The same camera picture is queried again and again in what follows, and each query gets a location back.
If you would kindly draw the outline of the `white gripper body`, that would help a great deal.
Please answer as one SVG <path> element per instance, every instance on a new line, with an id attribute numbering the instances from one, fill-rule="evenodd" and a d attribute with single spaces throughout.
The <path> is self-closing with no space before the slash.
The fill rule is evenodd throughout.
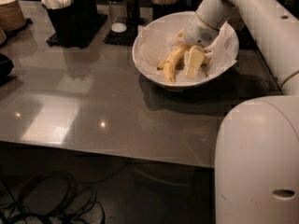
<path id="1" fill-rule="evenodd" d="M 183 40 L 190 46 L 199 45 L 203 48 L 210 46 L 220 33 L 220 29 L 228 18 L 220 21 L 206 22 L 194 12 L 183 12 Z"/>

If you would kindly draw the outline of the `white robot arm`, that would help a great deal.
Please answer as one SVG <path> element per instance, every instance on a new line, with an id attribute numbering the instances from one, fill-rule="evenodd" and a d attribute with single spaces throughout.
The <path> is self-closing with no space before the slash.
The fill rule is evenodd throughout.
<path id="1" fill-rule="evenodd" d="M 281 93 L 222 121 L 215 151 L 216 224 L 299 224 L 299 20 L 276 0 L 203 0 L 200 32 L 239 13 Z"/>

